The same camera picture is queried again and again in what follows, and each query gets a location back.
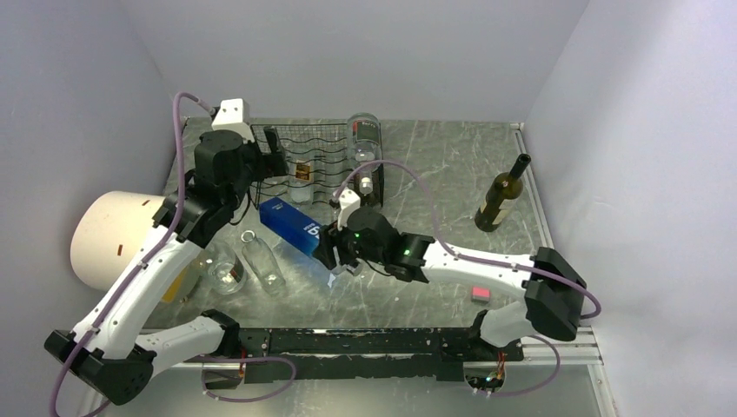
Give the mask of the clear slim bottle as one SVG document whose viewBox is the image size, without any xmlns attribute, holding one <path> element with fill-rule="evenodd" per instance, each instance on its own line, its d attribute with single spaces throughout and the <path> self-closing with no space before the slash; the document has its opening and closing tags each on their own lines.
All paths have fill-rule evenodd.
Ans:
<svg viewBox="0 0 737 417">
<path fill-rule="evenodd" d="M 242 255 L 263 290 L 272 297 L 285 297 L 287 283 L 270 246 L 253 230 L 241 234 Z"/>
</svg>

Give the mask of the clear round labelled bottle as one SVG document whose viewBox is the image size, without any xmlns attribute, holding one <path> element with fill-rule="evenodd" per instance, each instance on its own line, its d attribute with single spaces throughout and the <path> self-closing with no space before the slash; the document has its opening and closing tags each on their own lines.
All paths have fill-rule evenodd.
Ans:
<svg viewBox="0 0 737 417">
<path fill-rule="evenodd" d="M 370 162 L 382 157 L 382 133 L 379 119 L 370 113 L 357 113 L 347 120 L 349 155 L 356 162 Z"/>
</svg>

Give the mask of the tall blue square bottle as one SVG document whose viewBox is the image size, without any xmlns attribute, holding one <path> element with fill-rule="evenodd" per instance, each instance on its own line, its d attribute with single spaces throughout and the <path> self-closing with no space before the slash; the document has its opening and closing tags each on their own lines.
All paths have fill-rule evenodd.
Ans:
<svg viewBox="0 0 737 417">
<path fill-rule="evenodd" d="M 261 202 L 258 210 L 263 226 L 307 257 L 316 272 L 314 281 L 332 288 L 336 276 L 313 256 L 319 243 L 321 223 L 279 197 Z"/>
</svg>

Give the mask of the green wine bottle black neck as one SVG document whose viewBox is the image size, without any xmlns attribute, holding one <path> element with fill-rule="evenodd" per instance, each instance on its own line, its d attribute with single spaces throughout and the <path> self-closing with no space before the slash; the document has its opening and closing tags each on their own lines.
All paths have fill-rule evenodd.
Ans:
<svg viewBox="0 0 737 417">
<path fill-rule="evenodd" d="M 524 189 L 522 176 L 531 161 L 530 155 L 519 154 L 509 171 L 495 177 L 475 213 L 475 226 L 479 230 L 495 231 L 512 211 Z"/>
</svg>

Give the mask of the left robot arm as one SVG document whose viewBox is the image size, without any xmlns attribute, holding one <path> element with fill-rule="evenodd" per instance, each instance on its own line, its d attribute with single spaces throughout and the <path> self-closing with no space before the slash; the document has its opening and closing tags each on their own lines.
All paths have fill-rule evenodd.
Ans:
<svg viewBox="0 0 737 417">
<path fill-rule="evenodd" d="M 239 324 L 211 309 L 183 325 L 142 334 L 143 325 L 177 276 L 229 224 L 249 186 L 266 174 L 254 139 L 229 129 L 201 135 L 195 167 L 179 173 L 175 194 L 153 217 L 143 245 L 114 285 L 71 330 L 54 330 L 45 350 L 117 406 L 138 396 L 162 371 L 197 356 L 242 356 Z"/>
</svg>

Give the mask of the round clear bottle white cap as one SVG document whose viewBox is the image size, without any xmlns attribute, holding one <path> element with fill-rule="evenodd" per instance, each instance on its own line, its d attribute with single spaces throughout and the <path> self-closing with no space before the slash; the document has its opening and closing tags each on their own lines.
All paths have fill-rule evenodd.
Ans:
<svg viewBox="0 0 737 417">
<path fill-rule="evenodd" d="M 248 279 L 240 258 L 224 241 L 211 241 L 198 256 L 198 261 L 203 279 L 220 295 L 238 292 Z"/>
</svg>

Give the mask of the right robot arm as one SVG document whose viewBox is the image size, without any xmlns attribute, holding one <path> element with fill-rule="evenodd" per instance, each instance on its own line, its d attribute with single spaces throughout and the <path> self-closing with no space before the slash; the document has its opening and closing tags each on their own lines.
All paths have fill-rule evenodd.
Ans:
<svg viewBox="0 0 737 417">
<path fill-rule="evenodd" d="M 555 249 L 504 255 L 442 244 L 401 232 L 380 213 L 361 207 L 345 222 L 322 226 L 312 255 L 326 268 L 374 262 L 399 281 L 454 283 L 505 295 L 510 303 L 483 314 L 469 336 L 478 359 L 491 359 L 513 340 L 540 334 L 573 341 L 583 317 L 587 283 Z"/>
</svg>

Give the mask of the clear bottle black cap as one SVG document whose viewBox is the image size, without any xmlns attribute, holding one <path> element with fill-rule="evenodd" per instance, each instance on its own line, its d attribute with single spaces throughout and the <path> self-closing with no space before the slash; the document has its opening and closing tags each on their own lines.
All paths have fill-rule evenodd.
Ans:
<svg viewBox="0 0 737 417">
<path fill-rule="evenodd" d="M 314 200 L 313 163 L 307 160 L 289 160 L 288 193 L 298 205 L 309 205 Z"/>
</svg>

